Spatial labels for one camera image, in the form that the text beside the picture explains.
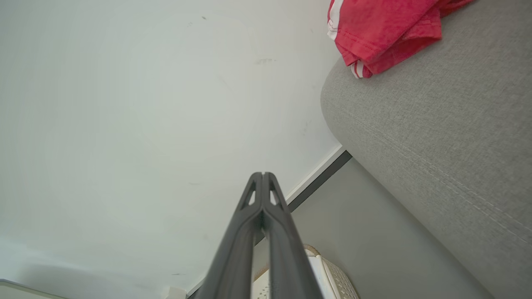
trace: white laundry basket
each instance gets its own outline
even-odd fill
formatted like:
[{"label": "white laundry basket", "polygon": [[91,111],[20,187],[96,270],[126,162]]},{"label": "white laundry basket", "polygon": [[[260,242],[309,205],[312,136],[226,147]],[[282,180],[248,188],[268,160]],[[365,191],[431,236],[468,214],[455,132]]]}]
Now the white laundry basket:
[{"label": "white laundry basket", "polygon": [[[347,275],[333,263],[324,259],[312,246],[304,245],[305,252],[320,286],[324,299],[359,299]],[[270,299],[269,267],[255,274],[252,299]]]}]

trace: floor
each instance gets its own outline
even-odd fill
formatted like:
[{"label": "floor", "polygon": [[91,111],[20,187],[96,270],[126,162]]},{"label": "floor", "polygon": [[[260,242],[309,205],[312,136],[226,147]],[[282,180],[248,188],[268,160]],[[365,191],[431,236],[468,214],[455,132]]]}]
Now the floor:
[{"label": "floor", "polygon": [[[354,159],[292,215],[302,241],[343,269],[361,298],[493,298]],[[254,270],[267,258],[263,240]]]}]

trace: white stripe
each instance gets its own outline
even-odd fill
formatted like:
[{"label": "white stripe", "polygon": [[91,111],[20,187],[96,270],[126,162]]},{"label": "white stripe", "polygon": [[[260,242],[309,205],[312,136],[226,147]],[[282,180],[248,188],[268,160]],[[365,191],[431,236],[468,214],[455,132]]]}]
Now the white stripe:
[{"label": "white stripe", "polygon": [[329,281],[331,282],[332,291],[334,292],[336,298],[342,298],[340,296],[340,292],[338,291],[338,287],[336,286],[336,282],[334,281],[334,276],[331,273],[329,266],[327,266],[327,263],[323,263],[323,267],[325,268],[325,273],[327,274],[327,277],[329,278]]},{"label": "white stripe", "polygon": [[329,11],[329,32],[327,35],[333,40],[336,39],[338,34],[338,23],[340,22],[340,8],[342,8],[344,0],[334,0]]},{"label": "white stripe", "polygon": [[340,298],[334,293],[334,277],[327,275],[327,272],[325,271],[325,263],[323,262],[321,255],[317,255],[315,258],[309,256],[309,263],[312,272],[314,272],[314,277],[318,282],[323,298]]},{"label": "white stripe", "polygon": [[362,72],[364,70],[364,63],[362,60],[359,60],[356,64],[356,72],[359,73],[360,78],[364,78],[364,73]]},{"label": "white stripe", "polygon": [[297,185],[288,195],[285,197],[286,204],[291,203],[301,192],[303,192],[306,187],[310,185],[322,172],[324,172],[327,167],[329,167],[336,158],[340,157],[345,151],[342,145],[338,145],[326,158],[323,160],[318,167],[316,167],[306,178],[304,178],[299,185]]},{"label": "white stripe", "polygon": [[355,72],[355,64],[354,63],[350,65],[350,69],[351,69],[351,72],[353,73],[353,75],[355,75],[355,78],[356,79],[360,79],[359,75],[357,75],[356,72]]}]

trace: gray fabric upholstery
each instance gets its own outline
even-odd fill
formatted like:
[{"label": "gray fabric upholstery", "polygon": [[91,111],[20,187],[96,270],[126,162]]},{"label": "gray fabric upholstery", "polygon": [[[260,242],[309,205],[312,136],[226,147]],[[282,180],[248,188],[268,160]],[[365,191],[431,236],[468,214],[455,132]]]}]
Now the gray fabric upholstery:
[{"label": "gray fabric upholstery", "polygon": [[532,297],[532,3],[478,0],[443,40],[322,90],[338,140],[497,298]]}]

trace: sofa seam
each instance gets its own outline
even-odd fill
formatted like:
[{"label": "sofa seam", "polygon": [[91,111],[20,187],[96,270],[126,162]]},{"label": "sofa seam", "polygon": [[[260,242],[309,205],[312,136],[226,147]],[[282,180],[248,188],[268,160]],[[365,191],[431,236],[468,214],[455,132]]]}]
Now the sofa seam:
[{"label": "sofa seam", "polygon": [[392,140],[393,142],[399,144],[400,146],[402,146],[404,149],[406,149],[407,151],[411,152],[412,154],[414,154],[415,156],[417,156],[418,158],[420,158],[421,160],[427,162],[431,167],[437,169],[438,171],[440,171],[441,173],[443,173],[445,176],[449,177],[450,179],[452,179],[453,181],[455,181],[456,183],[458,183],[459,185],[461,185],[462,187],[464,187],[465,189],[467,189],[468,191],[470,191],[471,193],[473,193],[475,196],[477,196],[479,199],[485,201],[488,205],[492,206],[494,209],[498,210],[499,212],[503,213],[504,215],[506,215],[508,218],[512,219],[513,221],[515,221],[517,224],[523,226],[524,228],[528,229],[529,231],[532,232],[532,229],[530,229],[529,227],[527,227],[526,225],[524,225],[523,223],[521,223],[519,220],[515,219],[514,217],[512,217],[511,215],[509,215],[508,213],[504,212],[503,210],[499,209],[496,205],[494,205],[493,203],[491,203],[490,201],[486,200],[485,198],[483,198],[482,196],[480,196],[479,194],[477,194],[475,191],[471,190],[470,188],[468,188],[466,185],[460,183],[459,181],[457,181],[456,179],[454,179],[452,176],[446,174],[443,170],[441,170],[438,166],[430,163],[429,161],[425,160],[423,157],[421,157],[420,155],[416,154],[415,152],[413,152],[412,150],[410,150],[409,148],[407,148],[406,146],[404,146],[403,144],[401,144],[400,142],[394,140],[391,136],[387,135],[386,133],[380,131],[379,129],[373,127],[372,125],[370,124],[365,124],[363,123],[362,121],[356,119],[356,117],[351,114],[349,111],[343,109],[342,107],[339,107],[339,106],[336,106],[335,104],[332,104],[334,107],[344,111],[345,113],[349,114],[350,116],[353,117],[353,119],[357,122],[359,122],[360,124],[362,124],[363,126],[368,126],[369,128],[372,128],[374,130],[376,130],[377,132],[381,133],[382,135],[388,137],[390,140]]},{"label": "sofa seam", "polygon": [[479,208],[476,204],[474,204],[473,202],[471,202],[470,200],[468,200],[467,198],[465,198],[462,194],[460,194],[459,192],[457,192],[455,189],[453,189],[451,186],[449,186],[448,184],[446,184],[444,181],[440,180],[439,178],[437,178],[434,174],[432,174],[431,172],[427,171],[427,169],[425,169],[424,167],[418,165],[417,163],[415,163],[413,160],[411,160],[409,157],[405,156],[403,153],[401,153],[397,148],[393,147],[392,145],[390,145],[389,143],[387,143],[385,141],[385,139],[383,137],[379,137],[377,136],[376,134],[372,133],[371,132],[371,127],[367,126],[366,124],[362,123],[361,121],[357,120],[356,118],[354,118],[354,115],[350,114],[348,111],[345,111],[343,108],[341,107],[337,107],[338,109],[342,110],[344,113],[347,113],[349,115],[351,115],[353,117],[353,119],[355,121],[357,121],[358,123],[360,123],[361,125],[363,126],[366,126],[366,131],[368,131],[370,134],[374,135],[375,137],[377,137],[378,139],[380,139],[383,143],[385,143],[386,145],[388,145],[388,147],[390,147],[391,149],[393,149],[394,151],[396,151],[398,154],[402,155],[403,157],[405,157],[407,160],[409,160],[410,162],[412,162],[414,165],[416,165],[419,169],[423,170],[424,172],[430,174],[431,176],[433,176],[435,179],[437,179],[438,181],[440,181],[442,184],[444,184],[447,188],[449,188],[450,190],[452,190],[453,192],[455,192],[456,194],[458,194],[461,198],[463,198],[465,201],[467,201],[469,204],[471,204],[473,207],[475,207],[477,210],[479,210],[480,212],[482,212],[485,216],[487,216],[488,218],[490,218],[492,221],[494,221],[495,223],[497,223],[499,226],[501,226],[502,228],[504,228],[506,231],[508,231],[509,233],[511,233],[512,235],[516,236],[518,239],[520,239],[521,241],[523,241],[524,243],[528,244],[530,247],[532,247],[532,245],[530,245],[526,240],[524,240],[523,238],[521,238],[520,236],[518,236],[516,233],[512,232],[510,229],[508,229],[505,225],[501,224],[500,222],[498,222],[496,219],[494,219],[493,217],[491,217],[488,213],[486,213],[485,211],[483,211],[481,208]]}]

